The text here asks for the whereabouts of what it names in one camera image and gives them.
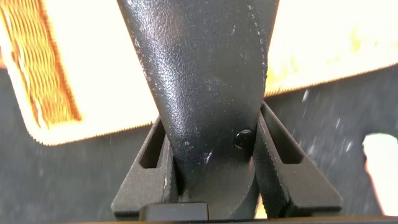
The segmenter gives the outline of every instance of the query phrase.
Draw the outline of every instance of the dark floor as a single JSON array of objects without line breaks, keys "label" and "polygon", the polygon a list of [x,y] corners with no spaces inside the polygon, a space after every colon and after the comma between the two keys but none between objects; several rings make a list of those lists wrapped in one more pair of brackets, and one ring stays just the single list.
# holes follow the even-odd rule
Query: dark floor
[{"label": "dark floor", "polygon": [[[397,86],[395,66],[266,100],[344,197],[344,215],[381,214],[361,143],[368,133],[398,136]],[[112,220],[112,199],[149,131],[38,144],[25,129],[5,70],[0,127],[0,223]]]}]

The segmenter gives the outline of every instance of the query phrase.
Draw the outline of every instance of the white object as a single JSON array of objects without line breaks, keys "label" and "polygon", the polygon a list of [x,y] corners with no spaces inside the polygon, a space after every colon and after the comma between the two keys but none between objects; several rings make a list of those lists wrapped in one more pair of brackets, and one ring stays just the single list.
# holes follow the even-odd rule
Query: white object
[{"label": "white object", "polygon": [[363,141],[366,171],[383,214],[398,216],[398,140],[388,134],[369,134]]}]

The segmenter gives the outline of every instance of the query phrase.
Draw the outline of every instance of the black screw head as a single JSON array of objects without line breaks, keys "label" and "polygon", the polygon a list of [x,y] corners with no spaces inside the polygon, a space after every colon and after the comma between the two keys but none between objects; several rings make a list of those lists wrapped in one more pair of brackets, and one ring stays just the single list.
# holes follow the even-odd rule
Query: black screw head
[{"label": "black screw head", "polygon": [[245,129],[235,136],[234,145],[238,149],[250,149],[254,145],[252,131]]}]

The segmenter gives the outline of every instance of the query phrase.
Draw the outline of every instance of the beige fabric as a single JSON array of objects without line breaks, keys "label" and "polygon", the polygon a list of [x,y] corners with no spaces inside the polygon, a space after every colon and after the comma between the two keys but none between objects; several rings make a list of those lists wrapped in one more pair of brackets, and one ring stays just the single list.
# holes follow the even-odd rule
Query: beige fabric
[{"label": "beige fabric", "polygon": [[[158,115],[116,1],[42,1],[80,119],[40,126],[0,27],[2,56],[28,132],[61,144],[143,126]],[[398,62],[398,1],[280,0],[266,95]]]}]

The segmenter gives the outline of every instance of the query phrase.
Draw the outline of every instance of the textured black plastic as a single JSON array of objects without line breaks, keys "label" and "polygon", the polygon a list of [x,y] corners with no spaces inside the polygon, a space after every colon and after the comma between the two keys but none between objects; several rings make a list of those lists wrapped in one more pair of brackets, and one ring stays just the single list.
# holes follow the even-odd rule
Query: textured black plastic
[{"label": "textured black plastic", "polygon": [[118,1],[189,192],[248,162],[234,137],[256,130],[276,2]]},{"label": "textured black plastic", "polygon": [[[148,152],[159,150],[159,156],[145,157]],[[159,166],[144,168],[143,159],[146,161],[145,164],[153,160],[156,165],[159,161]],[[173,155],[162,122],[158,119],[149,131],[147,139],[113,199],[111,208],[117,217],[134,217],[138,216],[140,209],[148,204],[170,203],[177,200]]]},{"label": "textured black plastic", "polygon": [[259,116],[254,160],[269,217],[335,215],[341,210],[340,194],[265,103]]}]

